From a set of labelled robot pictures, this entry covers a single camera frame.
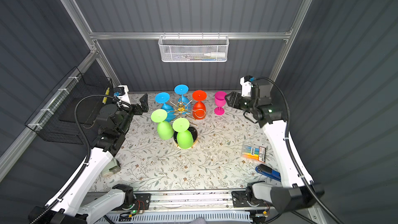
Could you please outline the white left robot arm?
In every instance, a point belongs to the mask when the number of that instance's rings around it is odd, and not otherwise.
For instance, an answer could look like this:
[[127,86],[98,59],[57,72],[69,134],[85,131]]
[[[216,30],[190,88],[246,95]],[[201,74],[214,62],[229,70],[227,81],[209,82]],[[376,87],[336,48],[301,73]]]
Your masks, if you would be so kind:
[[78,119],[81,103],[89,99],[82,98],[74,109],[74,118],[83,137],[87,154],[77,170],[43,207],[34,207],[28,215],[31,224],[94,224],[115,208],[128,211],[140,202],[136,199],[131,186],[117,184],[111,191],[83,206],[82,202],[100,173],[113,161],[125,141],[135,115],[149,111],[148,95],[140,98],[139,104],[130,104],[117,96],[111,96],[111,103],[103,106],[98,115],[101,133],[90,143]]

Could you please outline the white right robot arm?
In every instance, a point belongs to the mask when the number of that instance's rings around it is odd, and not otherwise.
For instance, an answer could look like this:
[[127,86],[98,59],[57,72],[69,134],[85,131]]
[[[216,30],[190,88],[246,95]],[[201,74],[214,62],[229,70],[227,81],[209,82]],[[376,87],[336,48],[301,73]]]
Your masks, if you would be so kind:
[[281,186],[270,186],[263,181],[249,183],[244,200],[253,206],[270,204],[280,214],[320,205],[324,188],[313,181],[295,148],[289,131],[290,109],[285,95],[267,77],[244,76],[240,84],[240,93],[226,95],[227,105],[242,110],[244,117],[251,114],[249,121],[258,124],[267,136],[280,177],[263,164],[258,165],[256,171],[281,182]]

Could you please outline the magenta wine glass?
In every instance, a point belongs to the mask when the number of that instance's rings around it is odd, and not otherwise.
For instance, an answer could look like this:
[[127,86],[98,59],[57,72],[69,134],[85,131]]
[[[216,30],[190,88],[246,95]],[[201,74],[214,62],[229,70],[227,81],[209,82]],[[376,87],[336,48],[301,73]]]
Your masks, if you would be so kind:
[[214,110],[214,113],[218,116],[221,116],[225,113],[224,110],[224,106],[226,104],[226,97],[227,93],[224,91],[218,91],[217,93],[215,93],[215,104],[216,104],[216,108]]

